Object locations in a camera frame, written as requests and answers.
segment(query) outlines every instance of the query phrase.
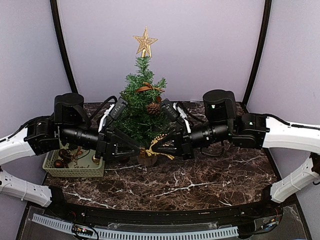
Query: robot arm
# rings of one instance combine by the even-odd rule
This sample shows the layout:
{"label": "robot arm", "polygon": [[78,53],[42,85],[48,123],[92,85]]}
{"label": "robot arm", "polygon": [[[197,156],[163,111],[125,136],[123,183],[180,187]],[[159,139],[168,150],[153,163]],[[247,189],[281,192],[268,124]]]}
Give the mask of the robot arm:
{"label": "robot arm", "polygon": [[195,148],[208,147],[228,140],[240,148],[288,148],[311,152],[306,161],[283,180],[263,190],[262,200],[282,203],[290,195],[320,179],[320,126],[292,123],[270,114],[247,113],[236,115],[232,92],[213,90],[203,96],[208,122],[187,131],[181,122],[181,112],[175,111],[167,99],[161,103],[176,128],[157,142],[154,152],[192,159]]}
{"label": "robot arm", "polygon": [[[95,150],[95,158],[106,160],[138,156],[140,148],[130,137],[110,126],[127,103],[120,99],[106,110],[99,130],[83,110],[81,95],[67,93],[55,98],[54,114],[29,120],[15,133],[0,139],[0,166],[13,160],[39,156],[60,149],[60,143]],[[10,175],[0,168],[0,193],[48,207],[64,201],[62,190],[36,185]]]}

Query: brown ornament ball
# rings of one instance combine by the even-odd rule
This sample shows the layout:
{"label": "brown ornament ball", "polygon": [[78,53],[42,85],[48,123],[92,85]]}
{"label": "brown ornament ball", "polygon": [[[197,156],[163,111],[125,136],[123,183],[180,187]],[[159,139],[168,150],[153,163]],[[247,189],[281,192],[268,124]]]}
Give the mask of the brown ornament ball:
{"label": "brown ornament ball", "polygon": [[64,164],[63,161],[61,161],[60,159],[58,159],[58,160],[55,160],[55,161],[54,161],[54,167],[55,167],[56,169],[63,169],[63,168],[65,167],[65,164]]}
{"label": "brown ornament ball", "polygon": [[120,164],[127,164],[130,161],[130,157],[124,157],[118,160]]}
{"label": "brown ornament ball", "polygon": [[69,151],[67,151],[66,149],[60,149],[58,154],[59,157],[63,159],[64,163],[68,164],[71,162],[72,155],[69,154]]}

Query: wire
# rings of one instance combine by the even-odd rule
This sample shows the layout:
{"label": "wire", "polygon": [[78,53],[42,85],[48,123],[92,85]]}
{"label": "wire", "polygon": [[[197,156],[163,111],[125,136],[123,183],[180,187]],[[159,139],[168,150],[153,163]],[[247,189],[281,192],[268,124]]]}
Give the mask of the wire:
{"label": "wire", "polygon": [[203,148],[200,147],[200,153],[201,153],[202,155],[205,155],[205,156],[208,156],[208,157],[212,157],[212,158],[219,158],[219,157],[221,157],[221,156],[225,153],[225,143],[224,143],[224,141],[221,141],[221,152],[220,152],[220,154],[218,154],[218,155],[214,155],[214,154],[210,154],[210,153],[203,152],[202,149],[203,149]]}
{"label": "wire", "polygon": [[[29,121],[25,122],[24,124],[22,124],[19,129],[17,131],[15,131],[14,133],[12,133],[10,136],[8,136],[8,139],[11,139],[14,135],[16,135],[17,133],[19,133],[22,129],[24,129],[27,125],[29,125],[31,122],[41,119],[41,118],[50,118],[50,116],[37,116],[33,119],[30,119]],[[7,138],[3,138],[0,140],[0,143],[3,143],[7,140]]]}
{"label": "wire", "polygon": [[115,103],[118,101],[115,96],[110,96],[110,97],[108,97],[108,98],[94,111],[94,113],[89,117],[89,119],[92,120],[92,119],[100,112],[100,110],[101,110],[111,99],[113,99]]}
{"label": "wire", "polygon": [[202,120],[202,119],[196,117],[195,115],[193,115],[192,113],[190,113],[190,112],[188,111],[188,109],[185,107],[185,105],[183,105],[182,102],[178,101],[177,104],[178,104],[178,105],[180,106],[180,108],[182,108],[182,110],[183,110],[186,114],[188,114],[191,118],[193,118],[194,120],[197,120],[197,121],[200,122],[200,123],[203,123],[203,124],[205,123],[204,120]]}
{"label": "wire", "polygon": [[179,118],[176,119],[176,121],[181,125],[184,126],[186,123],[180,120]]}
{"label": "wire", "polygon": [[267,222],[267,223],[263,224],[259,229],[255,230],[255,231],[252,231],[252,232],[240,232],[240,231],[239,231],[238,233],[239,233],[240,235],[246,236],[246,235],[267,234],[267,233],[270,233],[271,231],[273,231],[273,230],[280,224],[280,222],[282,221],[283,215],[284,215],[283,207],[281,207],[281,209],[282,209],[282,214],[281,214],[281,216],[279,216],[279,212],[278,212],[278,210],[277,210],[275,207],[273,207],[273,209],[274,209],[275,212],[276,212],[276,219],[278,219],[278,222],[277,222],[270,230],[260,232],[260,231],[262,231],[262,230],[268,229],[268,228],[269,228],[268,225],[270,225],[271,223],[273,223],[273,221],[275,221],[275,219],[272,219],[272,220],[271,220],[272,222]]}
{"label": "wire", "polygon": [[185,118],[185,120],[187,120],[187,122],[190,124],[191,127],[195,126],[193,121],[189,120],[188,118]]}
{"label": "wire", "polygon": [[[93,227],[91,226],[88,226],[88,225],[83,225],[81,224],[82,227],[86,227],[86,228],[90,228],[92,231],[94,231],[94,233],[96,234],[96,240],[99,240],[99,234],[97,232],[97,230],[95,230]],[[76,235],[76,237],[72,234],[72,236],[75,238],[75,239],[78,239],[78,240],[87,240],[87,239],[90,239],[92,236],[90,237],[83,237],[83,236],[79,236],[78,233],[76,231],[72,232],[73,234]]]}
{"label": "wire", "polygon": [[52,211],[50,208],[46,208],[45,211],[49,210],[55,217],[61,219],[61,216],[57,215],[54,211]]}
{"label": "wire", "polygon": [[284,125],[293,127],[293,128],[301,128],[301,129],[313,129],[313,130],[319,130],[319,127],[315,127],[315,126],[305,126],[305,125],[301,125],[301,124],[291,124],[290,122],[287,122],[283,119],[281,119],[280,117],[270,114],[270,113],[264,113],[264,114],[258,114],[258,116],[262,116],[262,117],[271,117],[274,118],[276,120],[278,120],[279,122],[283,123]]}
{"label": "wire", "polygon": [[[279,212],[278,212],[278,210],[277,210],[275,207],[265,206],[265,208],[275,210],[276,213],[277,213],[277,216],[279,216]],[[248,218],[248,219],[260,219],[260,218],[262,218],[262,217],[264,216],[264,213],[262,213],[262,214],[260,214],[260,215],[258,215],[258,216],[249,216],[249,215],[245,215],[245,214],[241,214],[241,215],[239,215],[239,216],[242,217],[242,218],[244,217],[244,218]]]}

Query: black cable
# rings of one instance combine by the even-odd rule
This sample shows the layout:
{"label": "black cable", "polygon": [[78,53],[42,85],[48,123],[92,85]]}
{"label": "black cable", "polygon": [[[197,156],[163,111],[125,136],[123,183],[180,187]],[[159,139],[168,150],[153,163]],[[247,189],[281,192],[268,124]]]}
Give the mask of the black cable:
{"label": "black cable", "polygon": [[[273,209],[273,210],[275,210],[275,208],[274,207],[272,207],[272,206],[264,206],[265,208],[267,208],[267,209]],[[262,218],[263,216],[264,216],[265,214],[264,214],[264,212],[262,213],[262,214],[260,214],[260,215],[258,215],[258,216],[249,216],[249,215],[245,215],[245,214],[241,214],[241,215],[239,215],[241,218],[248,218],[248,219],[260,219],[260,218]]]}
{"label": "black cable", "polygon": [[[19,129],[17,131],[15,131],[14,133],[12,133],[10,136],[8,136],[8,139],[11,139],[14,135],[16,135],[18,132],[20,132],[22,129],[24,129],[27,125],[29,125],[31,122],[37,120],[37,119],[41,119],[41,118],[50,118],[50,116],[37,116],[33,119],[30,119],[29,121],[25,122],[24,124],[22,124]],[[7,138],[3,138],[0,140],[0,143],[3,143],[4,141],[7,140]]]}
{"label": "black cable", "polygon": [[61,219],[61,216],[57,215],[54,211],[52,211],[50,208],[46,208],[44,214],[46,214],[46,211],[50,211],[55,217],[57,217],[58,219]]}
{"label": "black cable", "polygon": [[202,119],[196,117],[195,115],[193,115],[192,113],[190,113],[190,112],[188,111],[188,109],[185,107],[185,105],[183,105],[182,102],[178,101],[177,104],[178,104],[179,107],[180,107],[186,114],[188,114],[191,118],[193,118],[194,120],[197,120],[197,121],[200,122],[200,123],[203,123],[203,124],[205,123],[204,120],[202,120]]}
{"label": "black cable", "polygon": [[85,155],[83,155],[83,156],[81,156],[81,157],[78,157],[77,160],[83,159],[84,157],[88,156],[89,153],[90,153],[90,150],[91,150],[91,149],[89,149],[88,152],[87,152]]}
{"label": "black cable", "polygon": [[64,65],[64,70],[70,85],[70,88],[73,93],[78,93],[78,89],[76,86],[76,82],[71,70],[71,65],[69,61],[69,57],[67,54],[67,48],[64,40],[64,35],[61,27],[61,21],[59,17],[59,9],[58,9],[58,3],[57,0],[50,0],[51,3],[51,12],[52,12],[52,19],[53,19],[53,25],[55,29],[55,35],[57,39],[57,43],[60,49],[60,54],[62,58],[62,62]]}
{"label": "black cable", "polygon": [[185,120],[187,120],[187,122],[189,123],[189,125],[190,125],[191,127],[194,127],[194,126],[195,126],[195,124],[194,124],[193,121],[189,120],[188,118],[185,118]]}
{"label": "black cable", "polygon": [[[88,226],[88,225],[83,225],[83,224],[81,224],[80,225],[81,227],[83,226],[83,227],[86,227],[86,228],[90,228],[92,231],[94,231],[94,233],[96,234],[96,240],[99,240],[99,234],[98,234],[98,232],[97,232],[97,230],[95,230],[93,227],[91,227],[91,226]],[[78,233],[75,231],[75,232],[73,232],[75,235],[76,235],[76,237],[75,236],[73,236],[73,237],[75,237],[75,238],[77,238],[78,240],[87,240],[87,239],[90,239],[92,236],[90,236],[90,237],[83,237],[83,236],[79,236],[78,235]]]}
{"label": "black cable", "polygon": [[271,13],[271,4],[272,4],[272,0],[264,1],[264,10],[263,10],[259,39],[256,46],[256,51],[255,51],[255,56],[253,60],[250,77],[249,77],[248,84],[246,86],[244,97],[242,100],[245,106],[248,104],[251,92],[254,88],[255,80],[256,80],[259,65],[260,65],[260,60],[263,54],[264,45],[265,45],[266,36],[267,36],[267,29],[269,25],[269,18]]}
{"label": "black cable", "polygon": [[238,232],[239,235],[246,236],[246,235],[260,235],[260,234],[270,233],[270,232],[273,231],[277,226],[279,226],[280,222],[282,221],[282,218],[283,218],[283,216],[284,216],[284,209],[283,209],[282,206],[281,206],[281,209],[282,209],[282,211],[281,211],[281,216],[279,216],[279,215],[278,215],[278,210],[277,210],[276,208],[274,208],[274,210],[276,211],[276,214],[277,214],[276,218],[279,219],[279,222],[278,222],[277,224],[275,224],[270,230],[260,232],[260,231],[264,230],[266,226],[268,226],[269,224],[271,224],[271,223],[265,223],[265,224],[263,224],[259,229],[255,230],[255,231],[252,231],[252,232],[241,232],[241,231],[239,231],[239,232]]}
{"label": "black cable", "polygon": [[315,126],[305,126],[305,125],[301,125],[301,124],[290,124],[290,122],[287,122],[287,121],[281,119],[280,117],[278,117],[276,115],[273,115],[273,114],[270,114],[270,113],[257,114],[257,115],[258,116],[262,116],[262,117],[274,118],[274,119],[278,120],[279,122],[281,122],[282,124],[290,126],[290,127],[293,127],[293,128],[313,129],[313,130],[319,130],[320,131],[320,128],[319,127],[315,127]]}
{"label": "black cable", "polygon": [[177,118],[176,121],[177,121],[181,126],[186,125],[185,122],[183,122],[183,121],[180,120],[179,118]]}
{"label": "black cable", "polygon": [[94,113],[89,117],[89,119],[92,120],[92,119],[100,112],[100,110],[101,110],[111,99],[113,99],[115,103],[118,101],[118,99],[117,99],[115,96],[110,96],[110,97],[108,97],[108,98],[94,111]]}
{"label": "black cable", "polygon": [[208,156],[208,157],[212,157],[212,158],[219,158],[225,153],[225,143],[224,143],[224,141],[221,141],[221,152],[218,155],[214,155],[214,154],[203,152],[202,149],[203,149],[203,147],[200,147],[200,153],[202,155],[205,155],[205,156]]}

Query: brown ribbon bow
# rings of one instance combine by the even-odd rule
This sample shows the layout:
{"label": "brown ribbon bow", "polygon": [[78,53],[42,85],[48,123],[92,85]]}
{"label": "brown ribbon bow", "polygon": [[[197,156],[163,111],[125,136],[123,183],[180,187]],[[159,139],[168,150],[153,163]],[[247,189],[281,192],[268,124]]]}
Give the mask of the brown ribbon bow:
{"label": "brown ribbon bow", "polygon": [[150,83],[148,82],[144,82],[143,83],[145,86],[142,86],[142,87],[139,87],[137,90],[135,90],[136,93],[139,93],[139,92],[145,92],[145,91],[148,91],[148,90],[158,90],[160,92],[164,92],[165,90],[161,89],[161,88],[158,88],[158,87],[153,87]]}

